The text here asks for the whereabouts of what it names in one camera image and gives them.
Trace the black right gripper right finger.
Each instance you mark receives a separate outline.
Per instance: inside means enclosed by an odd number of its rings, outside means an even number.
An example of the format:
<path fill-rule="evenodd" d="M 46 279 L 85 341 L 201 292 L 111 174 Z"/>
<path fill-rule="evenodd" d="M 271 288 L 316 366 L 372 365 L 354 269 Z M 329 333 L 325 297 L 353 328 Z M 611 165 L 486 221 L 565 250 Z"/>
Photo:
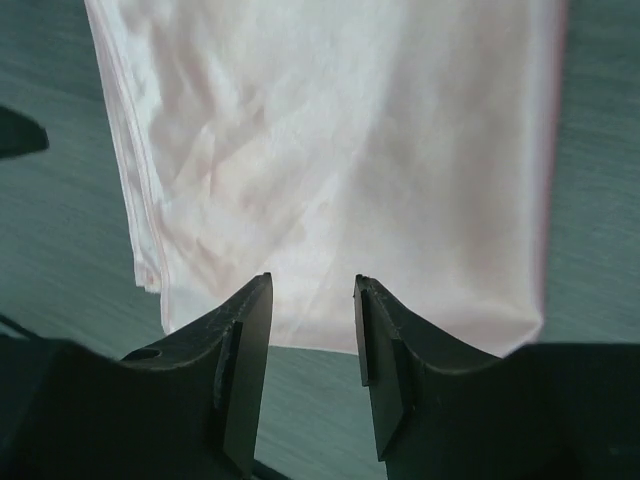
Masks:
<path fill-rule="evenodd" d="M 639 348 L 535 343 L 499 358 L 358 276 L 355 324 L 391 479 L 635 479 Z"/>

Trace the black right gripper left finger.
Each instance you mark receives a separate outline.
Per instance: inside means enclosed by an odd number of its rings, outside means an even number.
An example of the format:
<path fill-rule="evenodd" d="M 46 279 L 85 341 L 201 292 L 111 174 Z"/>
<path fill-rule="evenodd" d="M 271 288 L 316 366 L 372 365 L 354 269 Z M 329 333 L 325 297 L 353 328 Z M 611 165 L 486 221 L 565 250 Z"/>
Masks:
<path fill-rule="evenodd" d="M 21 327 L 1 338 L 5 479 L 248 479 L 273 284 L 120 360 Z"/>

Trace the pink satin napkin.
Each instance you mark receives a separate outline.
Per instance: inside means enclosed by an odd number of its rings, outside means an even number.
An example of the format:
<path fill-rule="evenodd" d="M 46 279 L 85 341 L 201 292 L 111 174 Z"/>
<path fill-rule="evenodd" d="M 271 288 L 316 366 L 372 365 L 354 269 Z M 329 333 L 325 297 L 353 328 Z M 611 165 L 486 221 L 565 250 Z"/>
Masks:
<path fill-rule="evenodd" d="M 136 283 L 172 333 L 253 276 L 352 353 L 357 275 L 496 356 L 544 324 L 563 1 L 90 1 Z"/>

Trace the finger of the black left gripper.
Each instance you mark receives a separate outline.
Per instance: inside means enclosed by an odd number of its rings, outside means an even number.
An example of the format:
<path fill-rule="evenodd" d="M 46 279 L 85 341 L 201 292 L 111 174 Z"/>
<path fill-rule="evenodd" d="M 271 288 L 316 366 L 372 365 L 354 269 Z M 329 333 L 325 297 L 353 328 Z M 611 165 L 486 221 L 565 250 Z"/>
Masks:
<path fill-rule="evenodd" d="M 11 108 L 0 108 L 0 159 L 9 160 L 46 151 L 46 130 L 34 119 Z"/>

